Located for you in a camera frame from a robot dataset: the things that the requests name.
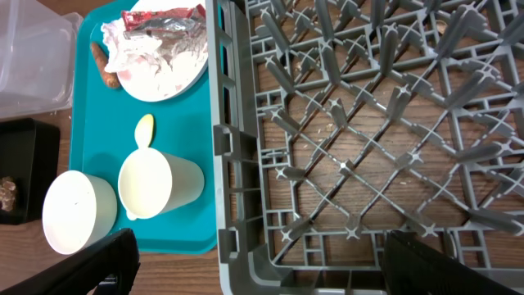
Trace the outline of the brown food scrap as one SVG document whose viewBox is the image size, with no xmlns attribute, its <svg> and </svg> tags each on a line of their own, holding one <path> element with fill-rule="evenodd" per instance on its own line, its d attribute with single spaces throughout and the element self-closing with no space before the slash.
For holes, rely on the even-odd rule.
<svg viewBox="0 0 524 295">
<path fill-rule="evenodd" d="M 11 176 L 2 177 L 0 187 L 1 209 L 7 212 L 12 211 L 16 206 L 18 195 L 15 180 Z"/>
</svg>

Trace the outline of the small white bowl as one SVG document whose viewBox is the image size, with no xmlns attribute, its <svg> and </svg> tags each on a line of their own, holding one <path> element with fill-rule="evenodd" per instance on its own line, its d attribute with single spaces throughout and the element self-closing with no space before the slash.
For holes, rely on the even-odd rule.
<svg viewBox="0 0 524 295">
<path fill-rule="evenodd" d="M 71 255 L 108 235 L 116 215 L 115 191 L 107 181 L 68 170 L 47 191 L 43 232 L 55 252 Z"/>
</svg>

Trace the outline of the white plastic cup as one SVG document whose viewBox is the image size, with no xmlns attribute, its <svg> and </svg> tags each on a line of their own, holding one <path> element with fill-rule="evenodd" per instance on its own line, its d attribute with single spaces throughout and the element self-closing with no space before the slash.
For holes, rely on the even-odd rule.
<svg viewBox="0 0 524 295">
<path fill-rule="evenodd" d="M 126 216 L 146 220 L 196 201 L 205 176 L 192 161 L 146 147 L 127 156 L 117 184 Z"/>
</svg>

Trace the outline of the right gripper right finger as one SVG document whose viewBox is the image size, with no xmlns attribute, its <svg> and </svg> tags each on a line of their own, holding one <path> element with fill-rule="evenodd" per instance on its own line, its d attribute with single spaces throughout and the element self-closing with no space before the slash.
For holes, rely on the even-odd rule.
<svg viewBox="0 0 524 295">
<path fill-rule="evenodd" d="M 382 273 L 391 295 L 517 295 L 398 230 L 386 237 Z"/>
</svg>

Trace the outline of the white napkin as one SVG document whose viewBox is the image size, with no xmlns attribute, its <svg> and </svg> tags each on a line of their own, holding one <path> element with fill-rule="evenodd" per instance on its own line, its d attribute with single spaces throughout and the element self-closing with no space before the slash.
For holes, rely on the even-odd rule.
<svg viewBox="0 0 524 295">
<path fill-rule="evenodd" d="M 159 102 L 189 90 L 207 67 L 206 27 L 183 39 L 124 37 L 122 19 L 104 23 L 106 71 L 116 73 L 124 90 L 144 102 Z"/>
</svg>

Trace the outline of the red foil snack wrapper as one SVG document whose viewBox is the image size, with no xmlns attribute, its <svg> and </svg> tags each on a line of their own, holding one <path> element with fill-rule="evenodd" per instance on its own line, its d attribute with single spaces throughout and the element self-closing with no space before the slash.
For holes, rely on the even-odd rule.
<svg viewBox="0 0 524 295">
<path fill-rule="evenodd" d="M 142 36 L 183 39 L 206 26 L 206 10 L 201 4 L 167 11 L 122 11 L 121 18 L 127 39 Z"/>
</svg>

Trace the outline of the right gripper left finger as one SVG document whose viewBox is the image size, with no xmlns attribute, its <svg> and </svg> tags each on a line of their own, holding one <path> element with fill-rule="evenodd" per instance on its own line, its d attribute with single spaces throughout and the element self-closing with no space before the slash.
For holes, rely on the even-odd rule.
<svg viewBox="0 0 524 295">
<path fill-rule="evenodd" d="M 139 266 L 135 235 L 121 229 L 1 295 L 128 294 Z"/>
</svg>

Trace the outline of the large white plate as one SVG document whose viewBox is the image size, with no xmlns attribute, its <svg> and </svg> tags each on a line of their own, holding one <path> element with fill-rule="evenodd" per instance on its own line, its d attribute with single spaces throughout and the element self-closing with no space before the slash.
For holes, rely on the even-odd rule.
<svg viewBox="0 0 524 295">
<path fill-rule="evenodd" d="M 105 71 L 144 102 L 159 102 L 189 89 L 207 67 L 206 4 L 139 1 L 102 25 L 109 52 Z"/>
</svg>

